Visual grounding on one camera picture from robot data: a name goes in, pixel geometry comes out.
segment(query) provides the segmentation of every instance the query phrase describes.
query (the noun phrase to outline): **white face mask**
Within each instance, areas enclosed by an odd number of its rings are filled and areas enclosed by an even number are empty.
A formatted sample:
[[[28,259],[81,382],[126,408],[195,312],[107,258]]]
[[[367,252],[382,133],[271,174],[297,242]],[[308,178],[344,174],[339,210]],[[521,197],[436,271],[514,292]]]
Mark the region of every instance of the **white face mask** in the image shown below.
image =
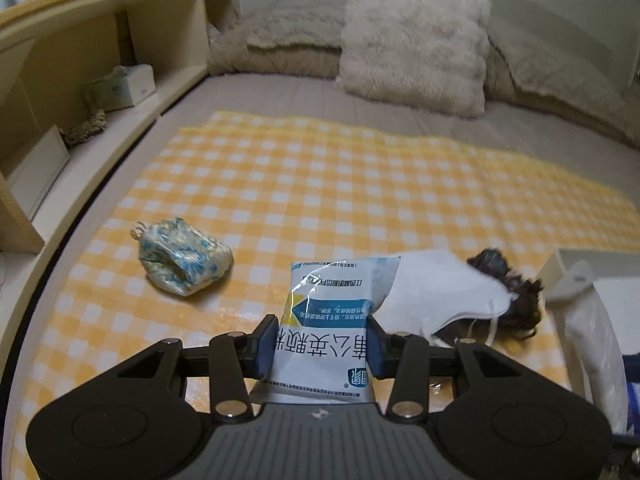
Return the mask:
[[[511,297],[498,280],[458,260],[446,250],[401,253],[389,295],[376,312],[389,333],[410,332],[430,338],[459,319],[491,319],[491,344],[497,319]]]

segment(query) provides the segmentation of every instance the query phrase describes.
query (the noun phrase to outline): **white container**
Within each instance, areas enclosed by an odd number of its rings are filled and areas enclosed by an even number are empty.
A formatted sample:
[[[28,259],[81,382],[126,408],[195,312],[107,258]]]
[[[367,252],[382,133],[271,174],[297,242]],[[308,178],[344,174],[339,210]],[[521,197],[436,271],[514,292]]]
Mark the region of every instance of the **white container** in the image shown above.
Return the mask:
[[[155,91],[154,69],[148,64],[117,66],[82,87],[89,110],[105,112],[135,106]]]
[[[53,126],[7,179],[15,199],[29,220],[33,220],[44,197],[68,161],[69,152],[60,138],[58,128]]]
[[[558,248],[538,277],[551,307],[593,289],[590,299],[606,311],[622,353],[640,352],[640,253]]]

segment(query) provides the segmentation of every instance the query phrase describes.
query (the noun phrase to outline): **yellow checkered mat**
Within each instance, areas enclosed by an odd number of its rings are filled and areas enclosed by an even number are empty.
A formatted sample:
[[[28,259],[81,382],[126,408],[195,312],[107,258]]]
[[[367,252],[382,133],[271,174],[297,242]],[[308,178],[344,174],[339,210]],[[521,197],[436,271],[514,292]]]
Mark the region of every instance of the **yellow checkered mat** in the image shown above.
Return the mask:
[[[231,279],[190,298],[145,279],[129,229],[175,216],[233,249]],[[640,218],[617,191],[557,166],[448,139],[229,112],[181,129],[66,280],[24,391],[11,478],[36,478],[24,434],[40,407],[161,338],[201,346],[280,315],[293,260],[488,246],[534,276],[556,246],[640,250]],[[501,348],[567,384],[547,316],[537,336]],[[383,402],[389,384],[376,385]],[[200,408],[204,391],[190,391]]]

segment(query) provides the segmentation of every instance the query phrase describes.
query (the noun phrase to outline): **blue patterned plastic bag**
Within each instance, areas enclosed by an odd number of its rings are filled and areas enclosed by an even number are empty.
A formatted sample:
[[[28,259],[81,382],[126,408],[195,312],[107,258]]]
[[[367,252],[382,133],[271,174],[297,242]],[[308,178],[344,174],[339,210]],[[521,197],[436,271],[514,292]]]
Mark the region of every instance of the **blue patterned plastic bag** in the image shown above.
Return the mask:
[[[222,278],[233,264],[231,249],[182,218],[146,226],[137,222],[131,236],[140,242],[138,259],[156,286],[189,296]]]

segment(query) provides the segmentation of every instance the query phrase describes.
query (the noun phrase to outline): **plastic bag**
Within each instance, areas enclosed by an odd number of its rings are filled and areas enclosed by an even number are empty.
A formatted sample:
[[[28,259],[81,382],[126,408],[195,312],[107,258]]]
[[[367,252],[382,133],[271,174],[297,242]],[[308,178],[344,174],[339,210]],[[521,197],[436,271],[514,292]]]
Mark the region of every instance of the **plastic bag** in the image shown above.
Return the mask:
[[[396,256],[292,264],[271,372],[252,402],[371,402],[366,319],[399,263]]]
[[[628,405],[622,353],[598,293],[590,286],[570,300],[548,298],[546,307],[558,330],[574,393],[600,408],[614,433],[626,433]]]
[[[640,384],[627,383],[626,394],[629,400],[626,431],[628,434],[640,436]]]
[[[429,412],[441,412],[453,402],[453,379],[430,377]]]
[[[140,242],[138,259],[151,282],[180,296],[190,296],[216,282],[231,267],[231,249],[190,226],[182,218],[150,226],[137,222],[131,237]]]

